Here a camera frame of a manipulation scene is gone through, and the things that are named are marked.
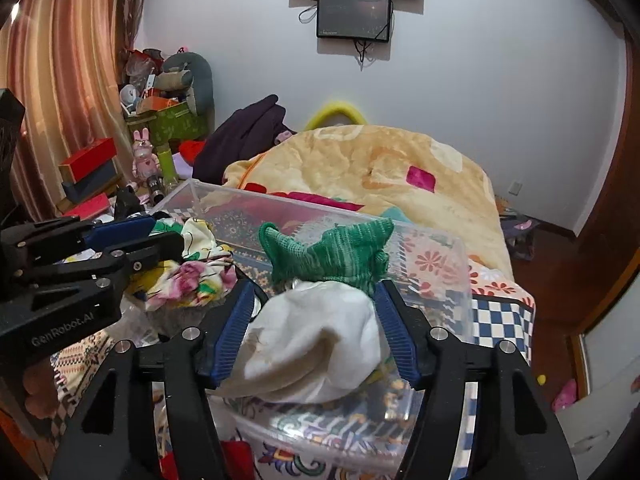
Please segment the person's left hand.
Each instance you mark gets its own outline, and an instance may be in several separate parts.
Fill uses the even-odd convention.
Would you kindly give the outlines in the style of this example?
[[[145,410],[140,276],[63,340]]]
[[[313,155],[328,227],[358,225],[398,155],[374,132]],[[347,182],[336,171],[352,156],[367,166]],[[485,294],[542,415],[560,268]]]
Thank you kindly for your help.
[[[35,418],[51,418],[58,409],[58,390],[49,358],[27,367],[23,374],[25,408]]]

